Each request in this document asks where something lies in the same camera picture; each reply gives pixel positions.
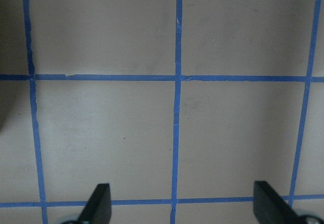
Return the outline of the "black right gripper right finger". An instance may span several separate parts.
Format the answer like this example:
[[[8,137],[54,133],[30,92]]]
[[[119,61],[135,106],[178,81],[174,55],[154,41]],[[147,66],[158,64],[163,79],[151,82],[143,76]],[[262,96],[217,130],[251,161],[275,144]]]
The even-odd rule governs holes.
[[[293,223],[298,215],[266,181],[254,182],[254,216],[262,224]]]

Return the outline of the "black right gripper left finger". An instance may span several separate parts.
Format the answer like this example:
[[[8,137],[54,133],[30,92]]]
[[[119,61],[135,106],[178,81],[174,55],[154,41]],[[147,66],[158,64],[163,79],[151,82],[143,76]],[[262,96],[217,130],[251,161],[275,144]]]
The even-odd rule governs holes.
[[[110,185],[97,184],[76,223],[109,224],[111,216]]]

